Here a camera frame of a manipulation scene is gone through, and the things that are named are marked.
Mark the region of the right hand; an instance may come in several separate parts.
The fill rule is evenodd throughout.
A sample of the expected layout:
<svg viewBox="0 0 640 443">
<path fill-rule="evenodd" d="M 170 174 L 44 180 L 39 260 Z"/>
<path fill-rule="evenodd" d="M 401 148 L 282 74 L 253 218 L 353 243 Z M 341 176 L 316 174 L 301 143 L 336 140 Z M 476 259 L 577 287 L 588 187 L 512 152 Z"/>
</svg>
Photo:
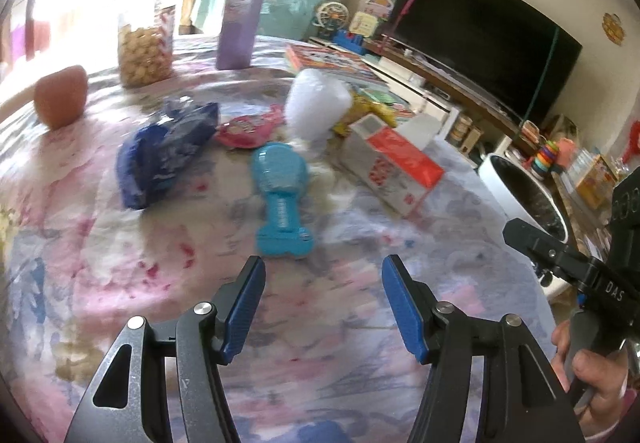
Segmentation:
<svg viewBox="0 0 640 443">
<path fill-rule="evenodd" d="M 576 414 L 587 442 L 605 442 L 634 403 L 637 393 L 627 387 L 628 357 L 609 357 L 580 350 L 572 361 L 575 377 L 593 389 L 590 403 Z"/>
</svg>

